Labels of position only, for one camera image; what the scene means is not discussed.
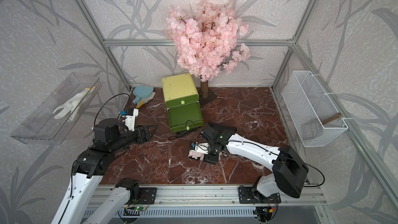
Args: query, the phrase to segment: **vent grille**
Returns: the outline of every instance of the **vent grille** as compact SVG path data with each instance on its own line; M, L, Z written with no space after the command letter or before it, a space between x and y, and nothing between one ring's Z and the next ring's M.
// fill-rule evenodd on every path
M90 217L96 208L87 208L83 218ZM123 215L123 218L166 218L166 217L253 217L250 206L238 207L149 207L146 211L127 210L130 216Z

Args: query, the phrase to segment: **green drawer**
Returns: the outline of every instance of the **green drawer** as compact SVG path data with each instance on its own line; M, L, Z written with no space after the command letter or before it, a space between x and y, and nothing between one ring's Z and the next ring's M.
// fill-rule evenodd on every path
M168 109L170 130L172 132L180 132L185 130L185 124L190 128L201 127L203 125L203 117L200 111L199 102L173 107Z

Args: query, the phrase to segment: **red marble surface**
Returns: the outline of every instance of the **red marble surface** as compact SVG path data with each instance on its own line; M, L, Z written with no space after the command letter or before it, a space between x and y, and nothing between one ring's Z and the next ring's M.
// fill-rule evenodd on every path
M237 127L241 136L270 146L287 144L281 119L268 87L209 88L217 98L201 106L205 123L216 122ZM209 164L188 159L189 144L204 143L197 138L200 131L173 141L167 108L161 88L154 99L139 109L136 124L154 125L158 130L153 139L116 159L101 184L116 184L123 177L140 184L245 184L271 172L262 165L241 156L222 153L221 160Z

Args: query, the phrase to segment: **aluminum frame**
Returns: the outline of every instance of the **aluminum frame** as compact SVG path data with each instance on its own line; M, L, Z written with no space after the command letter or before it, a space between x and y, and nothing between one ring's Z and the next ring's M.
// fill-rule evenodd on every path
M92 14L90 13L85 1L84 0L74 0L74 1L77 4L77 6L79 7L80 11L82 12L82 15L86 19L89 27L93 31L94 36L96 37L97 41L99 42L100 46L102 47L104 53L107 55L108 60L111 62L112 66L115 68L116 73L119 75L120 79L122 79L122 82L126 86L127 90L130 91L131 90L130 83L128 82L127 78L125 77L122 69L119 66L119 63L116 61L112 52L103 43L104 38L102 37L100 28L95 23L94 18L92 17Z
M209 206L248 206L239 203L238 187L240 185L140 185L140 187L156 187L155 207L209 207ZM92 195L88 208L101 206L110 196L114 185L99 185ZM293 198L285 193L280 194L280 206L327 206L320 187L303 188L300 198Z
M314 9L315 9L316 5L318 4L318 2L319 2L319 0L310 0L308 2L308 5L307 5L307 7L306 7L306 9L304 11L304 14L302 15L301 20L300 20L300 22L298 24L297 30L296 30L294 36L292 37L293 44L296 44L298 42L298 40L300 39L301 34L304 31L305 26L307 25L308 21L310 20L310 17L313 14ZM283 70L285 70L287 64L290 61L291 55L292 55L292 50L291 50L291 47L289 47L289 50L286 53L286 56L285 56L285 58L284 58L284 60L282 62L282 65L279 68L279 71L278 71L277 76L276 76L276 78L274 80L274 83L272 84L272 88L274 88L277 85L278 81L281 79L281 76L282 76L281 72Z
M297 55L301 64L305 69L310 70L313 74L319 74L318 70L312 64L304 50L298 44L292 46L292 51ZM317 76L317 79L321 86L324 88L326 93L332 93L331 88L327 85L326 81L322 76ZM342 113L346 118L350 117L350 114L341 104L339 99L335 94L329 94L329 97L333 104L336 106L337 110ZM391 174L390 170L386 167L385 163L382 161L379 155L377 155L375 149L371 146L369 141L363 135L359 127L352 120L346 121L348 130L345 133L348 134L352 143L362 155L366 164L375 174L376 180L379 182L382 189L386 192L391 202L398 210L398 182L395 177Z
M174 46L173 40L168 39L106 39L103 43L112 46ZM238 45L246 46L291 46L292 39L239 39Z

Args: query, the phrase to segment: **leaf pattern wallpaper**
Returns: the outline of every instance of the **leaf pattern wallpaper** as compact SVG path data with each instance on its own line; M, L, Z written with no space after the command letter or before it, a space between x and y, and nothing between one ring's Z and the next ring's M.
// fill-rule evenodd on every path
M76 157L90 145L92 122L111 96L127 92L73 0L0 0L0 223L50 223ZM27 145L10 137L75 72L102 88L61 145ZM99 117L116 117L126 98Z
M249 24L243 39L289 39L309 0L235 0L236 16ZM165 39L167 11L181 5L194 14L197 0L85 0L105 39ZM210 86L270 86L285 47L252 47L253 57ZM112 47L132 86L160 86L163 77L183 72L174 47Z
M396 0L320 0L298 43L349 111L353 120L347 121L358 125L398 179L397 14ZM322 191L336 223L398 223L396 209L346 134L326 147L301 145L281 93L291 72L303 69L293 55L277 97L301 155L327 172Z

